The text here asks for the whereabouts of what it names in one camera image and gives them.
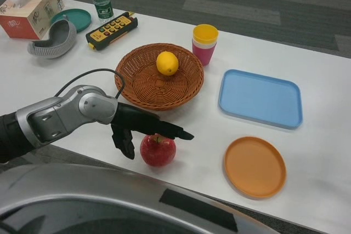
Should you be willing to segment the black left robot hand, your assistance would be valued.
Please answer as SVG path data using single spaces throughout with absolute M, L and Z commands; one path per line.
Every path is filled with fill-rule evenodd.
M 182 127 L 160 120 L 154 113 L 147 112 L 132 105 L 118 103 L 115 116 L 111 122 L 112 139 L 115 147 L 129 159 L 135 158 L 132 143 L 132 131 L 145 135 L 159 134 L 165 138 L 192 140 L 194 136 Z

